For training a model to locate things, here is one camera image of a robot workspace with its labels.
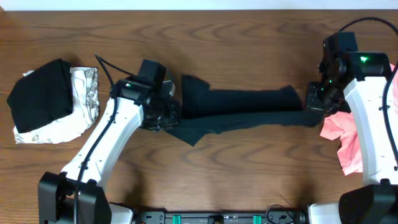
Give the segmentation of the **black t-shirt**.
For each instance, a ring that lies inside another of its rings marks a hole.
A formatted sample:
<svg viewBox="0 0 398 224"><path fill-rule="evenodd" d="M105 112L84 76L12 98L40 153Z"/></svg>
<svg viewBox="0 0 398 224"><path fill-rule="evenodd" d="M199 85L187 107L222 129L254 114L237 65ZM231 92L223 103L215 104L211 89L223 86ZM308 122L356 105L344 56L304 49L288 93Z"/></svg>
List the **black t-shirt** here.
<svg viewBox="0 0 398 224"><path fill-rule="evenodd" d="M165 132L194 146L206 134L221 134L266 124L317 126L323 114L306 110L292 86L278 90L212 90L197 77L181 77L179 124Z"/></svg>

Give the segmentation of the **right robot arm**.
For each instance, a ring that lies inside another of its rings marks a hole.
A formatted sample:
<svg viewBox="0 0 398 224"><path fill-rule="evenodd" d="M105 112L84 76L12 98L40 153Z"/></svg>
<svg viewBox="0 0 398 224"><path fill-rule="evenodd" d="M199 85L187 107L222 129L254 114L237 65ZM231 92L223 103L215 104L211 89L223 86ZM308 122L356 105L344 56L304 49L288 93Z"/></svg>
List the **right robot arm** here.
<svg viewBox="0 0 398 224"><path fill-rule="evenodd" d="M397 116L389 59L358 50L352 32L323 41L319 82L311 82L306 107L353 114L362 153L363 187L338 202L308 206L309 223L397 223Z"/></svg>

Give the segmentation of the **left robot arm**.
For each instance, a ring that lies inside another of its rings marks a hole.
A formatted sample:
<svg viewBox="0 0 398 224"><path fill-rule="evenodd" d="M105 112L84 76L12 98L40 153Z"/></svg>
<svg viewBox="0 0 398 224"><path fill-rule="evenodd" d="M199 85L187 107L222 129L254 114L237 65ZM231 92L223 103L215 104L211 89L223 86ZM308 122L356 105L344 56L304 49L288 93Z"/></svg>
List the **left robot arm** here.
<svg viewBox="0 0 398 224"><path fill-rule="evenodd" d="M143 60L137 75L112 83L94 131L59 174L39 181L40 223L132 223L134 212L109 203L104 188L127 141L137 129L160 131L179 123L175 85L167 69Z"/></svg>

